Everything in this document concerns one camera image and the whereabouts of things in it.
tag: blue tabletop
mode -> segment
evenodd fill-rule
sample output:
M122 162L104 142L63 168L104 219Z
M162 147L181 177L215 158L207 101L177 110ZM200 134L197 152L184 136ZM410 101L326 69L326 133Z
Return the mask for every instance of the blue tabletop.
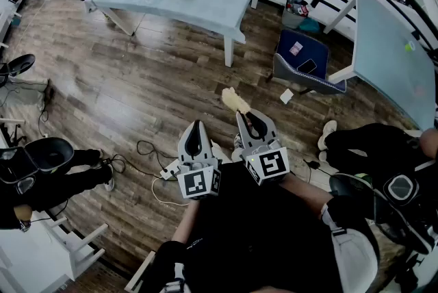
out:
M409 30L376 0L357 0L354 72L421 129L435 119L433 63ZM412 41L415 50L407 52Z

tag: paper note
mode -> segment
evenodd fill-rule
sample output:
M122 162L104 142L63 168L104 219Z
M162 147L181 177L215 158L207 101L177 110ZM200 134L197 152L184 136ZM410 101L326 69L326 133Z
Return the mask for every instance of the paper note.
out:
M301 51L302 45L297 41L295 42L295 45L292 46L292 48L289 50L290 53L293 55L298 55L298 52Z
M294 94L292 93L291 90L287 89L285 92L283 92L283 94L280 96L280 100L282 100L282 102L284 104L287 104L287 102L290 101L290 99L292 98L292 96L294 96Z

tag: black cable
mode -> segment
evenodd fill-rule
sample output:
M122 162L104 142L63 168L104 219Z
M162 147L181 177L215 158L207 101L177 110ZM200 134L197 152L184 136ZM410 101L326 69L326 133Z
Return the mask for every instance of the black cable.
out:
M33 85L45 85L46 88L49 84L39 84L39 83L29 83L29 82L16 82L16 81L7 81L6 85L11 84L11 85L15 85L18 86L18 88L20 87L20 85L29 85L29 86L33 86Z
M310 183L310 179L311 179L311 176L312 176L312 170L319 170L319 171L322 171L324 174L327 174L328 176L332 176L331 174L329 174L328 172L326 172L326 171L323 171L321 168L320 168L320 164L318 163L318 162L315 162L315 161L310 161L310 162L308 162L307 160L303 160L304 161L304 163L306 163L306 165L309 167L309 172L310 172L310 175L309 175L309 182L307 182L307 183ZM312 167L310 167L310 164L311 163L314 163L315 165L318 165L316 168L312 168Z
M58 215L60 215L67 208L67 204L68 204L69 200L70 199L67 199L67 202L66 202L65 206L56 215L53 215L54 218L56 218ZM43 220L51 220L51 219L52 218L43 218L43 219L38 219L38 220L31 221L30 223L32 224L33 222L38 222L38 221L43 221Z
M42 137L44 137L44 135L43 135L43 133L41 132L41 129L40 129L40 121L41 121L41 117L42 117L42 115L43 115L44 113L47 113L47 117L46 117L46 120L44 120L44 118L42 119L42 122L43 122L43 123L47 122L48 119L49 119L49 112L46 111L46 105L45 105L45 104L44 104L44 108L43 108L42 111L41 111L40 116L38 117L38 131L40 132L40 135L41 135Z
M150 145L152 146L152 151L150 151L150 152L148 152L148 153L141 153L140 150L139 150L139 145L140 145L140 143L148 143L148 144L150 144ZM140 154L140 155L150 155L152 152L155 152L155 153L157 154L157 161L158 161L158 164L161 166L162 170L164 170L165 168L163 167L163 165L162 165L161 162L159 161L159 156L158 156L158 155L161 154L163 157L168 158L168 159L177 159L177 157L172 157L171 155L167 155L167 154L164 154L163 152L158 151L158 150L155 148L155 146L154 146L154 144L153 144L152 142L145 141L145 140L139 140L139 141L137 141L137 153L138 153L138 154Z
M16 88L13 88L12 90L9 90L8 88L6 88L6 90L8 90L8 93L6 94L5 100L3 101L3 103L0 105L0 108L3 107L6 103L6 100L9 97L9 94L14 91L15 93L20 93L20 91L18 91Z
M141 152L140 151L140 144L141 143L147 143L147 144L151 145L152 146L152 150L147 152L147 153ZM139 141L137 141L137 148L136 149L137 149L137 153L139 155L143 155L143 156L155 153L156 156L157 156L158 164L159 164L159 166L161 167L162 170L166 170L166 169L163 167L162 163L160 162L159 155L161 155L162 157L168 158L168 159L176 159L176 157L172 157L172 156L167 155L167 154L165 154L165 153L163 153L161 151L158 151L155 148L155 145L152 142L149 142L149 141L146 141L146 140L139 140ZM140 170L139 168L137 168L137 166L135 166L132 162L130 162L124 155L121 155L119 153L115 154L113 156L113 158L111 158L109 160L109 162L111 163L111 165L114 168L114 170L117 171L120 174L124 173L124 171L126 170L126 164L128 163L132 168L137 170L139 173L142 173L142 174L145 174L145 175L148 175L148 176L152 176L152 177L154 177L156 179L162 179L162 177L158 177L155 174L148 173L148 172L146 172L144 170ZM122 164L121 168L119 168L120 165L118 165L117 162L120 162ZM172 179L172 180L168 179L168 180L164 180L164 181L177 181L177 180L176 179Z

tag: white sneaker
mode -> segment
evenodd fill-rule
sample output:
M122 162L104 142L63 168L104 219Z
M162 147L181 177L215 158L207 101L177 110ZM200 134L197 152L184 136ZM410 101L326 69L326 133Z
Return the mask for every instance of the white sneaker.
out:
M242 138L240 137L240 133L238 133L234 137L234 149L244 148L244 144L242 143Z
M328 135L330 135L332 132L335 132L337 129L337 123L336 120L330 120L327 124L324 125L324 128L322 129L322 136L318 140L318 148L320 151L324 151L327 149L325 140Z
M111 169L111 175L112 175L114 172L114 168L112 167L111 164L108 164L108 166ZM108 182L105 182L103 185L108 192L111 192L114 189L114 185L115 185L114 178L111 177L111 179Z
M99 148L98 151L99 151L99 161L95 165L91 165L90 169L99 169L102 166L103 150Z
M320 162L327 163L327 152L320 152L318 159L320 160Z

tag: trash bin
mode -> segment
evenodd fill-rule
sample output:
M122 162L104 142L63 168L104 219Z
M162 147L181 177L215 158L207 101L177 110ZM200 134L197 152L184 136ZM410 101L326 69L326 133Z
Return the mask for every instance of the trash bin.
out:
M296 29L308 17L307 2L303 0L287 0L283 9L281 23L284 27Z

